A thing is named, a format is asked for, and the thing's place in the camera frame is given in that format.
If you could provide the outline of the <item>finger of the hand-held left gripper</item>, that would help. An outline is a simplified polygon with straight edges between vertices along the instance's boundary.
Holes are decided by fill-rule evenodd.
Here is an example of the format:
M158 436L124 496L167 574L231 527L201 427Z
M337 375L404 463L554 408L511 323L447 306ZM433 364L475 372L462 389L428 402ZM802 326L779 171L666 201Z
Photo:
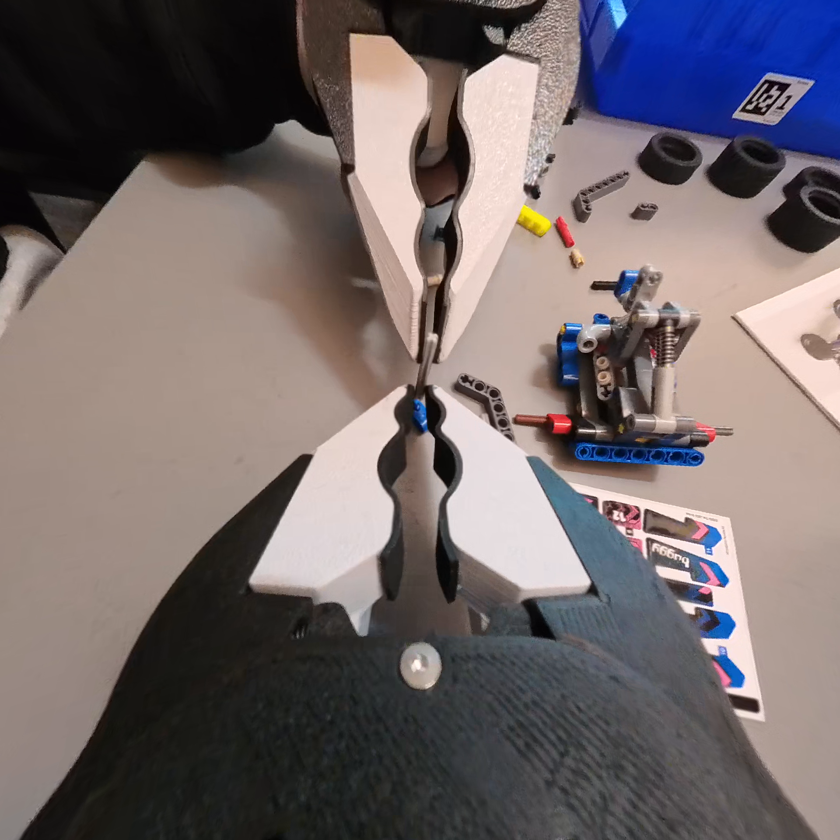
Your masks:
M503 55L458 84L449 135L458 190L435 304L437 362L452 354L517 222L538 78L537 64Z
M431 111L424 69L394 38L351 34L353 165L346 176L385 305L417 360L427 281L418 260L425 205L417 188L417 144Z

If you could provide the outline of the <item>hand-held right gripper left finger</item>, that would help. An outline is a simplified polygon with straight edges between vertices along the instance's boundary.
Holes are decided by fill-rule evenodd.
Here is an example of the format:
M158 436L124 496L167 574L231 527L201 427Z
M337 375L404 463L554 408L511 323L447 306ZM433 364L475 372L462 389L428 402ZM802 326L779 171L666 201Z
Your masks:
M397 387L312 455L250 579L312 601L394 600L404 567L402 507L413 388Z

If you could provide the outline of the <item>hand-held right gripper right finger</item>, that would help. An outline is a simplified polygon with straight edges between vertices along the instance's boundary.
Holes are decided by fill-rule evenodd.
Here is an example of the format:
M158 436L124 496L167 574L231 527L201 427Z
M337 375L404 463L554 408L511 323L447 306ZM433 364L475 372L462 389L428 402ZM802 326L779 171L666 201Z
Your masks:
M427 387L427 420L445 486L436 569L446 600L586 593L591 577L525 452L436 385Z

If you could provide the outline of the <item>dark grey angled lego beam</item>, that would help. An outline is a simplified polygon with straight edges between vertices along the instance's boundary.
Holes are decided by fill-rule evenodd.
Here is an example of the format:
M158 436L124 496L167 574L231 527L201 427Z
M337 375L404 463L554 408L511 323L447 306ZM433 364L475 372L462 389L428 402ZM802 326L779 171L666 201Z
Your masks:
M458 375L454 388L457 393L479 404L485 410L489 424L503 437L512 443L516 442L511 417L500 389L468 373Z

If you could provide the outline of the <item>grey and blue lego chassis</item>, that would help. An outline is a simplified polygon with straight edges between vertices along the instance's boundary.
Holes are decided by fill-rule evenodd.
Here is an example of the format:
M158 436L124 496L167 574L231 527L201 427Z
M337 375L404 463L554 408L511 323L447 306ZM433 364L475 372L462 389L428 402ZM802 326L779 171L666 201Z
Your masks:
M565 322L556 337L557 381L575 398L572 414L518 414L512 422L562 437L580 461L698 467L705 448L733 429L682 413L676 363L700 312L655 301L663 273L626 269L609 284L623 314Z

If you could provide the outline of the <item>light grey lego axle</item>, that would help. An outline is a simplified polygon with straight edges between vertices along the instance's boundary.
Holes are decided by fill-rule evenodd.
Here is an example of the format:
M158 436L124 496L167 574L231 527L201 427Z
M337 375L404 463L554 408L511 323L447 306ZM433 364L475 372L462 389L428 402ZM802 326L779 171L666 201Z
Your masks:
M422 352L419 360L418 373L414 387L414 399L422 401L425 398L428 376L432 365L435 362L438 351L439 337L435 332L428 332L425 335Z

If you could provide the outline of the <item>dark grey L-shaped lego beam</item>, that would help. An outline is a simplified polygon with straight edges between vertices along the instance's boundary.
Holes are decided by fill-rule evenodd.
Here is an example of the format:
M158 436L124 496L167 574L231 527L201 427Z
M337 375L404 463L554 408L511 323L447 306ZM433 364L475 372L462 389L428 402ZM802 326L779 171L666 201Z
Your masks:
M619 171L581 189L572 202L576 220L581 224L588 222L594 203L623 189L629 177L629 171Z

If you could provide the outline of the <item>lego sticker sheet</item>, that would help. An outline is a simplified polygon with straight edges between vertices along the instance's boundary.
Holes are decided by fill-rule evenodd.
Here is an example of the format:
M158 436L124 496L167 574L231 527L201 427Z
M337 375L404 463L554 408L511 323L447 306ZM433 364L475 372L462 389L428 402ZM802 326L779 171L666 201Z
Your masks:
M573 484L656 569L698 631L736 713L765 721L729 518Z

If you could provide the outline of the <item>closed lego instruction booklet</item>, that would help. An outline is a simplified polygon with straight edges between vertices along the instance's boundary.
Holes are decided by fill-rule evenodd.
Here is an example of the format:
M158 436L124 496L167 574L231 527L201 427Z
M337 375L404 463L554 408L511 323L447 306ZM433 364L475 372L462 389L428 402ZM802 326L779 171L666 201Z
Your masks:
M839 427L839 269L743 309L733 319Z

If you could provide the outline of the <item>person's left hand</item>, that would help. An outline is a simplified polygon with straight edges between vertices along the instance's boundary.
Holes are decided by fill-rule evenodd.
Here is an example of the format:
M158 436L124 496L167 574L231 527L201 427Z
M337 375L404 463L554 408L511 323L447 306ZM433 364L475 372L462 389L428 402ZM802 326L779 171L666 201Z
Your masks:
M427 207L434 207L456 196L459 176L452 161L444 159L416 171L416 184Z

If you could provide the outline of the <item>blue plastic storage bin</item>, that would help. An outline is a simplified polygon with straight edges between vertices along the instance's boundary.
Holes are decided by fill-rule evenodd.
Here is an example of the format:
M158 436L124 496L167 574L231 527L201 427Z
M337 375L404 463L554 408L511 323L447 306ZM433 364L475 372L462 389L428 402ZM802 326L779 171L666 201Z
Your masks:
M839 156L838 1L582 1L605 116Z

